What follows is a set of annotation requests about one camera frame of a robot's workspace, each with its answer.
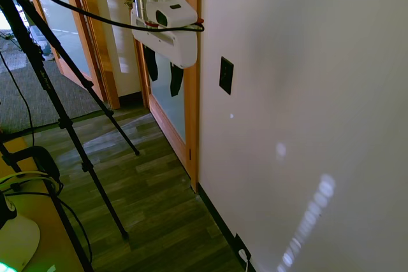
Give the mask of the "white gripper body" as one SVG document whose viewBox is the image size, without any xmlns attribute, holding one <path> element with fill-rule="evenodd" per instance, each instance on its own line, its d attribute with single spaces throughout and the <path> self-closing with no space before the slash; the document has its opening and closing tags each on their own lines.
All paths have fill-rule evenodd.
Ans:
<svg viewBox="0 0 408 272">
<path fill-rule="evenodd" d="M 134 38 L 182 69 L 197 61 L 197 20 L 186 0 L 135 0 L 131 10 L 131 24 L 142 28 Z"/>
</svg>

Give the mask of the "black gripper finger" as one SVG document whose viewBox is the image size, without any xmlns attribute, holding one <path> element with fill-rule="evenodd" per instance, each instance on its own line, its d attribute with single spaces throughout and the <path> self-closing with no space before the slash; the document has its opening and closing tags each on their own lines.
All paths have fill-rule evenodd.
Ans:
<svg viewBox="0 0 408 272">
<path fill-rule="evenodd" d="M 170 71 L 171 71 L 170 94 L 171 97 L 175 97 L 179 94 L 184 77 L 184 70 L 174 64 L 170 64 Z"/>
<path fill-rule="evenodd" d="M 143 46 L 143 53 L 145 57 L 145 63 L 149 72 L 150 79 L 154 82 L 158 79 L 158 68 L 156 62 L 156 53 L 148 46 Z"/>
</svg>

